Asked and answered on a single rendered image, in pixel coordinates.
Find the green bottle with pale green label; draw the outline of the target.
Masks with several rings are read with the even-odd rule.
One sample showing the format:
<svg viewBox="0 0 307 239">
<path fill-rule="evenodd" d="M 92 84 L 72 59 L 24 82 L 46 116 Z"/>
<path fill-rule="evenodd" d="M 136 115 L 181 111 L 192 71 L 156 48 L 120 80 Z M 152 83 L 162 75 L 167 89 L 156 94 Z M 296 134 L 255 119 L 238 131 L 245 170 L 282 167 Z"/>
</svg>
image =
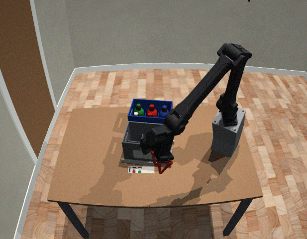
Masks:
<svg viewBox="0 0 307 239">
<path fill-rule="evenodd" d="M 144 117 L 144 110 L 143 108 L 141 108 L 140 104 L 137 104 L 136 109 L 134 110 L 134 113 L 138 112 L 139 116 Z"/>
</svg>

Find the blue crate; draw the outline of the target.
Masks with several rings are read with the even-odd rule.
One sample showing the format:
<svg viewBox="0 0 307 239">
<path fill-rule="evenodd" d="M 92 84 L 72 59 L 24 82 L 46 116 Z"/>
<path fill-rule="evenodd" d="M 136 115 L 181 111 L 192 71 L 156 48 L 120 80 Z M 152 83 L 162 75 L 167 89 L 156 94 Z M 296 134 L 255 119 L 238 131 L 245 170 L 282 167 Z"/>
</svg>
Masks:
<svg viewBox="0 0 307 239">
<path fill-rule="evenodd" d="M 140 104 L 141 108 L 144 110 L 144 117 L 142 116 L 134 116 L 134 110 L 136 109 L 136 105 Z M 157 118 L 155 117 L 147 117 L 147 111 L 149 110 L 149 106 L 153 104 L 154 109 L 157 111 Z M 162 110 L 164 105 L 167 106 L 167 110 L 170 112 L 172 110 L 173 101 L 160 101 L 160 100 L 145 100 L 145 99 L 133 99 L 129 113 L 128 113 L 128 121 L 135 122 L 147 122 L 147 123 L 160 123 L 163 124 L 165 118 L 159 117 L 159 112 Z"/>
</svg>

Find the white paper pick list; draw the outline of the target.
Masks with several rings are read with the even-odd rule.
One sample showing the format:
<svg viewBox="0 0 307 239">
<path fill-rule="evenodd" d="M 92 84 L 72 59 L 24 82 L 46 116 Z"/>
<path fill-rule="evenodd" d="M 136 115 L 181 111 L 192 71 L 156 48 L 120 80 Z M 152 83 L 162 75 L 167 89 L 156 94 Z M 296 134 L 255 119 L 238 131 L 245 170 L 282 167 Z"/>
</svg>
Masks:
<svg viewBox="0 0 307 239">
<path fill-rule="evenodd" d="M 154 173 L 154 167 L 129 166 L 128 173 Z"/>
</svg>

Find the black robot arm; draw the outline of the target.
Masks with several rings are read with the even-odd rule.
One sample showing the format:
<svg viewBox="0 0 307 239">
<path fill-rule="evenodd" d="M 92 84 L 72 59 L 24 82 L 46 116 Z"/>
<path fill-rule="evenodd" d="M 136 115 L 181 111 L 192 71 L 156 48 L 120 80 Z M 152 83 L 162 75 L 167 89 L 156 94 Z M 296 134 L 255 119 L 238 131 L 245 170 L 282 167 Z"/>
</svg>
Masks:
<svg viewBox="0 0 307 239">
<path fill-rule="evenodd" d="M 245 64 L 252 57 L 252 53 L 245 50 L 241 45 L 225 43 L 217 51 L 217 54 L 220 57 L 215 65 L 190 94 L 175 108 L 172 108 L 166 115 L 163 124 L 152 128 L 147 132 L 145 138 L 141 138 L 140 149 L 143 154 L 146 155 L 155 150 L 159 156 L 166 155 L 169 146 L 167 143 L 173 143 L 174 136 L 183 133 L 194 111 L 229 70 L 231 71 L 226 91 L 220 95 L 216 106 L 219 112 L 222 112 L 224 126 L 238 124 L 236 95 Z"/>
</svg>

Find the dark grey crate with dividers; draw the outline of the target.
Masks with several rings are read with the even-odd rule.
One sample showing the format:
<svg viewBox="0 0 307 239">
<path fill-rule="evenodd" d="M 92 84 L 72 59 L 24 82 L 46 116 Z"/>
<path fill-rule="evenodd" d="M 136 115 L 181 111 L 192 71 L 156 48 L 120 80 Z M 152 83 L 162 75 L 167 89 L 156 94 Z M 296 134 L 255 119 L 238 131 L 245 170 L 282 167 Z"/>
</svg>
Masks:
<svg viewBox="0 0 307 239">
<path fill-rule="evenodd" d="M 141 138 L 146 137 L 147 132 L 160 125 L 160 123 L 128 121 L 122 139 L 124 159 L 153 162 L 151 152 L 143 155 L 140 150 L 140 141 Z"/>
</svg>

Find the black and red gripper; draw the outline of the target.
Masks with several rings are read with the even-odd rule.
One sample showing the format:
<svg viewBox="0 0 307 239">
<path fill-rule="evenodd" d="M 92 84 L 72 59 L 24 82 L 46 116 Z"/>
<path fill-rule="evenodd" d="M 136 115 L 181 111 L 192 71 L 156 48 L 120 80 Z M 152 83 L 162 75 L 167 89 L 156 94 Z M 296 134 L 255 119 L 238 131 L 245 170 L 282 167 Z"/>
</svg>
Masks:
<svg viewBox="0 0 307 239">
<path fill-rule="evenodd" d="M 151 152 L 152 154 L 152 158 L 153 158 L 153 162 L 154 162 L 154 166 L 158 166 L 158 170 L 159 170 L 159 174 L 162 174 L 169 166 L 171 166 L 173 164 L 172 160 L 174 160 L 174 156 L 172 155 L 172 153 L 170 152 L 171 147 L 172 147 L 172 143 L 169 144 L 167 143 L 168 146 L 168 150 L 167 150 L 167 154 L 166 155 L 162 155 L 159 156 L 155 150 L 153 150 Z M 157 159 L 157 163 L 156 160 Z M 168 160 L 169 159 L 169 160 Z M 161 165 L 162 164 L 167 164 L 163 170 L 161 170 Z"/>
</svg>

